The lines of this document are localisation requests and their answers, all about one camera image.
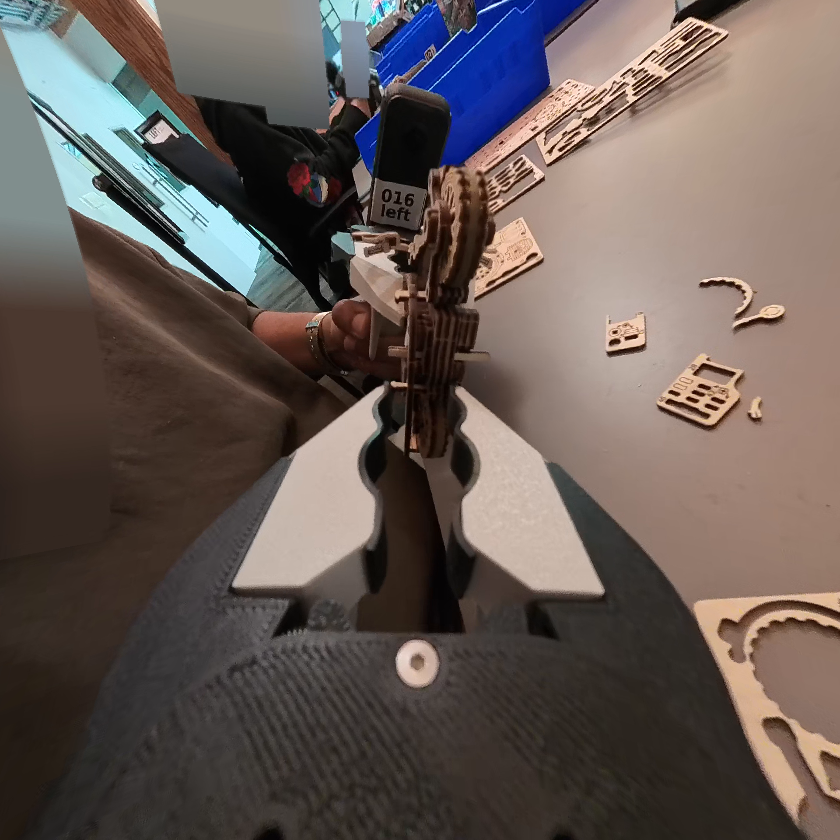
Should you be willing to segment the slotted wooden puzzle sheet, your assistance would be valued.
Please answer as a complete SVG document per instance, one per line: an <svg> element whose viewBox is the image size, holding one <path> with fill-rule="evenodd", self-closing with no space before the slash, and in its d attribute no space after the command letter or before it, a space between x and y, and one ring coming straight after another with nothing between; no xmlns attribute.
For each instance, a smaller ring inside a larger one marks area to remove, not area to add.
<svg viewBox="0 0 840 840"><path fill-rule="evenodd" d="M544 180L545 173L526 154L517 155L486 181L490 213L498 214Z"/></svg>

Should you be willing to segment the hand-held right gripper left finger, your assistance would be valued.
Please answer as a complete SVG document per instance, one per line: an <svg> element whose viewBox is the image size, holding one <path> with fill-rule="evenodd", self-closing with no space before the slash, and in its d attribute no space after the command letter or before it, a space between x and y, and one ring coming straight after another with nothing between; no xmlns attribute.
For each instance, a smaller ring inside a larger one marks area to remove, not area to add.
<svg viewBox="0 0 840 840"><path fill-rule="evenodd" d="M278 596L353 615L382 586L385 472L392 397L381 386L292 456L232 581L239 595Z"/></svg>

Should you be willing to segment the wooden motorcycle model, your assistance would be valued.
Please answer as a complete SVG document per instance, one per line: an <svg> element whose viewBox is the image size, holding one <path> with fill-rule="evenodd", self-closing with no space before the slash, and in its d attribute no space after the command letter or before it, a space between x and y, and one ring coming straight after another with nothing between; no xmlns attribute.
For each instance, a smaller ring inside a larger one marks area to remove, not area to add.
<svg viewBox="0 0 840 840"><path fill-rule="evenodd" d="M402 346L388 352L401 363L392 388L404 394L405 448L424 458L442 457L447 449L448 406L474 350L478 311L466 305L469 283L496 233L485 176L463 166L430 172L429 201L412 241L394 230L355 230L364 257L397 257L402 286L393 292L404 327Z"/></svg>

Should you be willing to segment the gear cutout wooden sheet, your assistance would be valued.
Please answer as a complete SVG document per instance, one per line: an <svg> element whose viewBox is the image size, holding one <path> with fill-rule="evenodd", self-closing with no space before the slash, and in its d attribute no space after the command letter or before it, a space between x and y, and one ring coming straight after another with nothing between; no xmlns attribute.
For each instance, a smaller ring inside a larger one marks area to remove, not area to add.
<svg viewBox="0 0 840 840"><path fill-rule="evenodd" d="M809 807L809 794L795 762L771 735L772 724L792 737L797 759L814 784L818 800L838 803L838 711L830 715L806 708L792 711L781 701L781 680L761 676L757 654L776 629L793 625L822 631L838 641L838 592L760 595L694 604L703 637L724 678L743 732L759 766L784 809L798 826Z"/></svg>

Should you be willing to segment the person's left hand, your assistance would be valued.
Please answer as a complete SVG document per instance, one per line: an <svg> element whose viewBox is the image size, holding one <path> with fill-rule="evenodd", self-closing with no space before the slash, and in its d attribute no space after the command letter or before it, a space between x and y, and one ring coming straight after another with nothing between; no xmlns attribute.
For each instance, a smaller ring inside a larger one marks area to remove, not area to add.
<svg viewBox="0 0 840 840"><path fill-rule="evenodd" d="M341 300L322 322L324 347L330 360L345 371L357 371L381 380L400 380L402 362L389 354L402 346L404 330L385 320L371 356L372 316L376 311L366 301Z"/></svg>

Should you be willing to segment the person's brown shirt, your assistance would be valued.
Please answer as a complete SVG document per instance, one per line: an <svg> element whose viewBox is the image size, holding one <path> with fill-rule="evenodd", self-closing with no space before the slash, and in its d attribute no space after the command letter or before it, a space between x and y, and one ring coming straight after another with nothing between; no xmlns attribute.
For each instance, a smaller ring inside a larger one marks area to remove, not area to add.
<svg viewBox="0 0 840 840"><path fill-rule="evenodd" d="M82 554L190 542L345 406L256 333L272 311L70 210L106 378L112 501Z"/></svg>

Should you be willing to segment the blue plastic bin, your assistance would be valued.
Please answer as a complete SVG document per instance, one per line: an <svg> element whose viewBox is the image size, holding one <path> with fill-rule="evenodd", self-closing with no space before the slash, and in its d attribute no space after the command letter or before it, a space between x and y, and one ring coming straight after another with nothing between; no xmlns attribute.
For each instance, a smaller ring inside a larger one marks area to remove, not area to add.
<svg viewBox="0 0 840 840"><path fill-rule="evenodd" d="M462 165L550 84L540 25L510 12L461 31L408 81L444 98L451 123L442 162Z"/></svg>
<svg viewBox="0 0 840 840"><path fill-rule="evenodd" d="M540 25L544 39L582 14L591 1L475 1L480 32L489 30L510 12L525 14Z"/></svg>

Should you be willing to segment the person's left forearm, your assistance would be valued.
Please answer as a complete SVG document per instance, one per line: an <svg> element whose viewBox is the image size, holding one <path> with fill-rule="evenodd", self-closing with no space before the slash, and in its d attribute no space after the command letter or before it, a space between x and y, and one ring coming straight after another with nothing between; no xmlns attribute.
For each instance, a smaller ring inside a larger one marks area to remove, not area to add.
<svg viewBox="0 0 840 840"><path fill-rule="evenodd" d="M318 351L312 351L308 325L319 325L320 313L261 311L255 316L251 332L301 373L320 378L326 373Z"/></svg>

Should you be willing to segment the small wooden card piece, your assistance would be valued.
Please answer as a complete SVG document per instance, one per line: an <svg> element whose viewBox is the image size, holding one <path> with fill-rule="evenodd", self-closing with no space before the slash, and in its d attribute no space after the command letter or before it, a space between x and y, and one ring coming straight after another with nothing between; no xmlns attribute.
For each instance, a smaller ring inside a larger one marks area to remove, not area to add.
<svg viewBox="0 0 840 840"><path fill-rule="evenodd" d="M643 350L647 346L646 316L638 312L630 319L605 318L605 352L608 355Z"/></svg>

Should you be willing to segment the thin-cut wooden puzzle sheet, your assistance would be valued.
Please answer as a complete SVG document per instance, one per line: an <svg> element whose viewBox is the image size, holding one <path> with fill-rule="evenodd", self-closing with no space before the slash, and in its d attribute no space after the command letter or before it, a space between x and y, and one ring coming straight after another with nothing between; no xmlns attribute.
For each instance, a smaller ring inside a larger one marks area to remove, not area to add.
<svg viewBox="0 0 840 840"><path fill-rule="evenodd" d="M574 79L565 80L472 154L464 166L471 170L490 172L540 133L545 133L561 121L565 114L574 110L579 100L590 95L594 90L593 85Z"/></svg>

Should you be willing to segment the toothed wooden arc piece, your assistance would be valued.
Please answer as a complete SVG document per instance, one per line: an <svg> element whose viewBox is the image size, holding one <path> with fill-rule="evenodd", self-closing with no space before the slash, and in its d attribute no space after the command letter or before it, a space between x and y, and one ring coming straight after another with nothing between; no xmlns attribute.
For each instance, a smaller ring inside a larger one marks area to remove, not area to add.
<svg viewBox="0 0 840 840"><path fill-rule="evenodd" d="M749 283L745 282L736 277L730 276L718 276L718 277L711 277L700 280L698 283L699 287L712 287L712 286L722 286L722 287L731 287L736 289L739 294L741 295L741 302L734 311L733 318L738 320L739 317L749 309L753 301L754 291L749 285Z"/></svg>

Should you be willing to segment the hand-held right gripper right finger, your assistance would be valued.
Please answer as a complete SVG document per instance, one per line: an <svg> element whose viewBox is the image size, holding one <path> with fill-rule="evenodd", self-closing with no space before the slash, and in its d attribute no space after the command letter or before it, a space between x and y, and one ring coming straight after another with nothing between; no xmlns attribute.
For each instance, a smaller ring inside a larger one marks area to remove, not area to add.
<svg viewBox="0 0 840 840"><path fill-rule="evenodd" d="M446 454L423 458L456 599L504 605L596 601L605 587L549 464L462 387Z"/></svg>

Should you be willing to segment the long wooden puzzle sheet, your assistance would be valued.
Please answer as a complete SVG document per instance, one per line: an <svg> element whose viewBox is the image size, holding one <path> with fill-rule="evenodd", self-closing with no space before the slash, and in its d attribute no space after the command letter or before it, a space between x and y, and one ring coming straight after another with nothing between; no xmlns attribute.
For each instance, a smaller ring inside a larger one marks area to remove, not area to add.
<svg viewBox="0 0 840 840"><path fill-rule="evenodd" d="M588 141L670 78L729 36L726 29L688 17L592 92L537 138L543 162L553 165Z"/></svg>

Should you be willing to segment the wooden grid cutout piece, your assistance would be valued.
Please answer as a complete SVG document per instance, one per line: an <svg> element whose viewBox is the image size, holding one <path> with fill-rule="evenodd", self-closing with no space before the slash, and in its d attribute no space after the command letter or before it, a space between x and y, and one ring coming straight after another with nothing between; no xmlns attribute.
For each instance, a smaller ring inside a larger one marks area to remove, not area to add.
<svg viewBox="0 0 840 840"><path fill-rule="evenodd" d="M665 388L657 408L706 429L714 428L741 399L744 370L700 353Z"/></svg>

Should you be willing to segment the black handrail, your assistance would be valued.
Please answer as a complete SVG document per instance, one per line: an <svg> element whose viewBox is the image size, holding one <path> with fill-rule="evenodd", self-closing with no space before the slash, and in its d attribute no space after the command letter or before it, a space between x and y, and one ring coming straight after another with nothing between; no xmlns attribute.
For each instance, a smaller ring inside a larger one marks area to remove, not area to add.
<svg viewBox="0 0 840 840"><path fill-rule="evenodd" d="M149 163L121 163L88 133L68 121L32 91L27 91L38 120L58 138L58 146L91 176L93 195L131 216L156 237L185 246L195 232L209 229L208 218L183 198Z"/></svg>

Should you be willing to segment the printed wooden puzzle sheet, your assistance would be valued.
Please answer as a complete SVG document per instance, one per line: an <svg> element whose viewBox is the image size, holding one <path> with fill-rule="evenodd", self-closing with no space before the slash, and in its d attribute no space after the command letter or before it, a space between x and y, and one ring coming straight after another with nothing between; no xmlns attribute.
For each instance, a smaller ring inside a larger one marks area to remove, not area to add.
<svg viewBox="0 0 840 840"><path fill-rule="evenodd" d="M475 274L475 299L504 286L543 262L539 248L524 217L498 229L482 255Z"/></svg>

